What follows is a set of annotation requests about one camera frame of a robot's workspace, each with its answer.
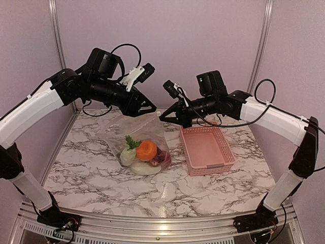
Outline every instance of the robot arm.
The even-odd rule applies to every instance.
[[[272,226],[272,222],[277,224],[275,210],[296,192],[303,179],[314,172],[318,153],[318,120],[314,117],[310,119],[298,117],[272,104],[263,104],[240,90],[228,94],[218,71],[198,75],[197,79],[203,98],[193,101],[186,97],[179,85],[175,86],[171,81],[164,84],[171,97],[178,97],[179,101],[167,109],[160,120],[187,128],[192,126],[192,120],[195,118],[204,118],[208,114],[218,113],[246,121],[248,124],[254,122],[285,137],[298,147],[289,170],[281,176],[275,187],[261,201],[256,213],[234,219],[234,226],[238,232]],[[176,116],[170,117],[171,113],[175,113]]]
[[[112,78],[117,65],[122,76]],[[77,220],[71,228],[78,230],[80,217],[61,212],[51,193],[43,189],[34,176],[21,164],[21,153],[15,141],[26,130],[49,113],[67,106],[77,98],[117,106],[124,115],[136,117],[154,112],[156,107],[134,85],[144,82],[154,67],[146,64],[125,75],[120,57],[95,48],[87,63],[78,71],[63,69],[48,78],[11,112],[0,118],[0,178],[11,181],[40,210],[38,221],[44,224]]]

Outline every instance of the white marble countertop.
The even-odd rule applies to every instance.
[[[92,110],[94,114],[104,110]],[[222,129],[237,159],[218,175],[187,173],[179,127],[165,123],[172,164],[157,175],[138,176],[122,168],[95,134],[120,115],[95,118],[81,113],[51,168],[44,187],[59,206],[136,217],[193,217],[256,209],[275,182],[249,127]],[[224,125],[239,123],[222,119]]]

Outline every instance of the marble surface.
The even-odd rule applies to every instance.
[[[105,110],[89,110],[98,114]],[[249,127],[222,129],[237,159],[231,171],[191,177],[187,173],[179,127],[165,123],[172,155],[168,170],[137,176],[122,168],[95,134],[120,115],[79,115],[45,183],[59,206],[110,215],[194,217],[256,209],[275,184]],[[239,123],[222,119],[224,125]]]

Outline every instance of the green vegetable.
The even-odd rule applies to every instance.
[[[126,136],[125,137],[125,140],[126,140],[127,145],[129,146],[129,149],[128,150],[137,148],[142,143],[142,141],[135,141],[135,140],[133,140],[131,136]]]

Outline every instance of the pink backdrop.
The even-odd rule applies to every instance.
[[[60,70],[47,1],[0,1],[0,115]],[[23,164],[40,179],[71,108],[54,112],[27,131],[17,144]],[[21,203],[11,183],[0,179],[0,242],[8,243]]]
[[[158,107],[173,100],[162,85],[181,83],[199,97],[196,75],[219,70],[228,90],[246,90],[261,34],[265,1],[255,0],[111,0],[57,1],[67,66],[84,64],[94,47],[111,51],[133,43],[143,53],[142,64],[156,72],[138,88]],[[129,70],[137,52],[123,48]]]
[[[325,127],[325,2],[275,1],[270,36],[258,79],[276,82],[275,105],[305,117],[315,116]],[[261,98],[271,97],[271,89]],[[254,127],[273,175],[278,179],[287,170],[296,149],[280,136]],[[316,167],[325,165],[325,136],[319,135]],[[294,196],[294,207],[306,243],[324,243],[325,171],[308,178]]]

